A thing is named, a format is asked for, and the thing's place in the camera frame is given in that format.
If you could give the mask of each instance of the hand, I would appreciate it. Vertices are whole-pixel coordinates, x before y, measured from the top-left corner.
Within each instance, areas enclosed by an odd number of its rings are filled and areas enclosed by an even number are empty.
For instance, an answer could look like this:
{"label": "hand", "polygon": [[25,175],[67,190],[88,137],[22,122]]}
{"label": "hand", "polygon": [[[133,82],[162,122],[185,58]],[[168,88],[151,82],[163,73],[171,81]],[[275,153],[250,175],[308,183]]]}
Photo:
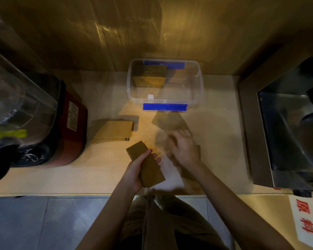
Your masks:
{"label": "hand", "polygon": [[187,170],[201,164],[197,145],[188,130],[171,131],[167,144],[177,161]]}
{"label": "hand", "polygon": [[[146,152],[142,153],[137,159],[131,161],[127,166],[127,169],[121,179],[126,185],[127,188],[132,190],[134,194],[136,194],[142,188],[142,182],[139,178],[140,168],[142,162],[146,157],[152,152],[152,149],[146,150]],[[158,157],[156,153],[152,154],[157,163],[159,164],[161,158]]]}

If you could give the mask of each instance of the blue plastic strip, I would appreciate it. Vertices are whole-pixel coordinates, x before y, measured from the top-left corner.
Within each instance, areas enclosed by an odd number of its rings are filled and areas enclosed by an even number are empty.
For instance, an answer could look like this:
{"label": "blue plastic strip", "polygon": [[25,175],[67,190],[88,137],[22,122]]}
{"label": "blue plastic strip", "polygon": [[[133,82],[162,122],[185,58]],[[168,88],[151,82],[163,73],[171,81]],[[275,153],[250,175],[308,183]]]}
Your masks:
{"label": "blue plastic strip", "polygon": [[187,104],[144,103],[144,111],[187,111]]}
{"label": "blue plastic strip", "polygon": [[166,65],[168,69],[184,69],[185,62],[144,61],[144,65]]}

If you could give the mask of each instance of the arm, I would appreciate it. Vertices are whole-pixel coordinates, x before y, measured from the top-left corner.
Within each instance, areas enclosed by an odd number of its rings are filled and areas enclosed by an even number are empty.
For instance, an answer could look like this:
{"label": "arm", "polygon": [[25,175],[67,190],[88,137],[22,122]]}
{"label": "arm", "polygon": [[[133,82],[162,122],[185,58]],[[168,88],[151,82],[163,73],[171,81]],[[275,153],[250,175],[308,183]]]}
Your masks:
{"label": "arm", "polygon": [[278,231],[245,204],[200,161],[197,147],[188,131],[171,132],[168,145],[178,162],[203,188],[243,250],[294,249]]}
{"label": "arm", "polygon": [[134,195],[142,188],[139,179],[141,163],[151,151],[148,149],[130,162],[109,200],[75,250],[113,249]]}

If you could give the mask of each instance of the person's right hand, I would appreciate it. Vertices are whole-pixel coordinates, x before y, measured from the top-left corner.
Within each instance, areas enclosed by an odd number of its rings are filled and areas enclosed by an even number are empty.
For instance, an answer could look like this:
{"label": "person's right hand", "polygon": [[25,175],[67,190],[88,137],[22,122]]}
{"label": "person's right hand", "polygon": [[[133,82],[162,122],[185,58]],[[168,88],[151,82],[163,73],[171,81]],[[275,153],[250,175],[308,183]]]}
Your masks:
{"label": "person's right hand", "polygon": [[187,170],[201,164],[197,145],[188,130],[171,131],[167,143],[177,161]]}

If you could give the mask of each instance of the clear plastic storage box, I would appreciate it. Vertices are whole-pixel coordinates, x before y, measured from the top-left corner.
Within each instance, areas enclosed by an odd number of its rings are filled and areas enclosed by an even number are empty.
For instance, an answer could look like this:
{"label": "clear plastic storage box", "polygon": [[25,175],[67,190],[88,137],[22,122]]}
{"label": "clear plastic storage box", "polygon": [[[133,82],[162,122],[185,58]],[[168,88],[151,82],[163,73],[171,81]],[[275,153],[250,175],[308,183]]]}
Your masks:
{"label": "clear plastic storage box", "polygon": [[[133,70],[142,65],[166,65],[166,79],[162,87],[138,87]],[[202,72],[196,61],[133,59],[127,74],[127,96],[144,110],[185,111],[202,100],[204,93]]]}

